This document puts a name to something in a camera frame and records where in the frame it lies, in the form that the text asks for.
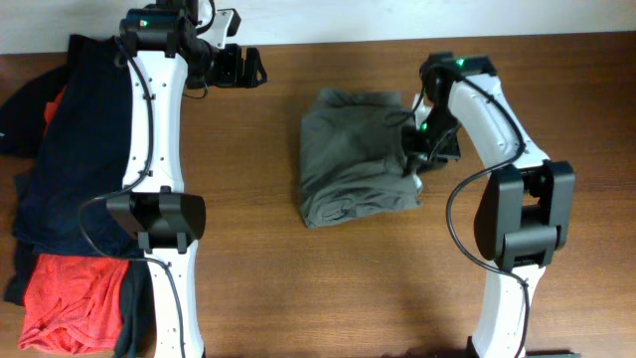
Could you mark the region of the grey shorts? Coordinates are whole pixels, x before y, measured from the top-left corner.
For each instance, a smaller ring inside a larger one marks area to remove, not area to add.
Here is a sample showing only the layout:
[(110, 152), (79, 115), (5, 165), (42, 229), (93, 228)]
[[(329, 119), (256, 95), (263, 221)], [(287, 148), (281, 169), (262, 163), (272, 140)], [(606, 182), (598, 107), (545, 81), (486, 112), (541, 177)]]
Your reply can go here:
[(300, 129), (300, 212), (310, 229), (421, 206), (406, 171), (401, 94), (319, 91)]

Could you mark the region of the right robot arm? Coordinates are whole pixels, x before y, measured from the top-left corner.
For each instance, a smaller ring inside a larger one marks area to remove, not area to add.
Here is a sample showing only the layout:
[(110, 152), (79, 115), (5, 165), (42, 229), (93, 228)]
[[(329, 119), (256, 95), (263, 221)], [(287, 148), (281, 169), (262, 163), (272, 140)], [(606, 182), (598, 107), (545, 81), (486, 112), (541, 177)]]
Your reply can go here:
[[(437, 169), (461, 156), (457, 133), (465, 130), (483, 163), (451, 192), (445, 221), (459, 251), (486, 272), (476, 329), (462, 357), (525, 357), (537, 286), (567, 240), (575, 174), (552, 161), (509, 106), (497, 71), (486, 56), (431, 54), (419, 69), (421, 92), (402, 133), (406, 173)], [(452, 220), (459, 193), (488, 182), (474, 222), (479, 253), (461, 243)]]

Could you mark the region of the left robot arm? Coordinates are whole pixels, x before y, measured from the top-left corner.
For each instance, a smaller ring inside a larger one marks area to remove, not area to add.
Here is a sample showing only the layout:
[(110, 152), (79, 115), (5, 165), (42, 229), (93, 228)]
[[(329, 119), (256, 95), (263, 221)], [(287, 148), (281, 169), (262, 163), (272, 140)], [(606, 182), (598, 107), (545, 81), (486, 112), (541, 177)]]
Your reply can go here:
[(185, 191), (181, 104), (187, 90), (266, 83), (258, 49), (228, 41), (240, 23), (236, 9), (219, 9), (211, 1), (157, 1), (129, 10), (120, 23), (131, 80), (131, 139), (122, 189), (106, 208), (149, 267), (158, 357), (205, 354), (195, 261), (206, 205)]

